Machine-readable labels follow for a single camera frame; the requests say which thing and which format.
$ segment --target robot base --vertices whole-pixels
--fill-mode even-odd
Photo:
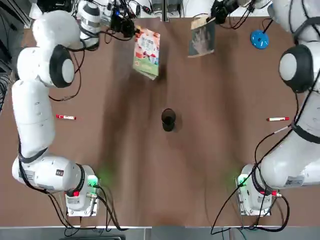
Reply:
[[[238,178],[235,181],[237,186],[248,177],[252,170],[252,167],[253,165],[249,164],[243,168],[241,175],[238,176]],[[258,216],[260,213],[263,197],[264,195],[255,189],[252,182],[252,178],[248,178],[245,181],[244,186],[241,186],[236,193],[240,214],[242,216]],[[271,212],[269,211],[271,202],[271,195],[264,197],[263,206],[260,214],[261,217],[263,217],[264,215],[269,216],[271,214]]]
[[[99,200],[87,196],[87,194],[98,194],[98,188],[92,187],[98,184],[98,178],[91,167],[88,165],[82,167],[85,172],[85,179],[79,195],[69,197],[65,194],[65,204],[69,217],[94,217],[98,212]]]

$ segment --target colorful book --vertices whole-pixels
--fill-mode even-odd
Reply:
[[[154,80],[159,75],[160,34],[137,27],[135,34],[133,68]]]

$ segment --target floor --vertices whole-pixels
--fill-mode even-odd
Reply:
[[[112,230],[111,233],[101,236],[123,236],[126,240],[221,240],[229,239],[229,233],[225,232],[211,236],[209,228],[184,228],[174,226],[153,227],[152,229],[130,229],[121,233]],[[319,239],[319,227],[288,227],[279,233],[269,233],[257,230],[243,233],[247,240],[316,240]],[[91,230],[82,230],[73,236],[79,237],[98,237],[100,234]],[[1,240],[59,240],[64,238],[63,228],[24,228],[24,229],[0,229]],[[232,229],[231,238],[242,240],[243,237],[238,230]]]

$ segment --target green indicator light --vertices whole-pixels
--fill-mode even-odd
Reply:
[[[248,177],[247,174],[241,174],[241,175],[238,177],[238,184],[239,184],[239,185],[242,184],[247,177]]]
[[[98,186],[98,178],[95,175],[89,175],[88,176],[88,186]]]

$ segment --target red marker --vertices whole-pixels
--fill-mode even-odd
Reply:
[[[75,116],[66,116],[66,115],[55,115],[57,119],[70,119],[70,120],[76,120],[77,118]]]
[[[269,117],[266,119],[268,122],[274,122],[274,121],[289,121],[290,117]]]

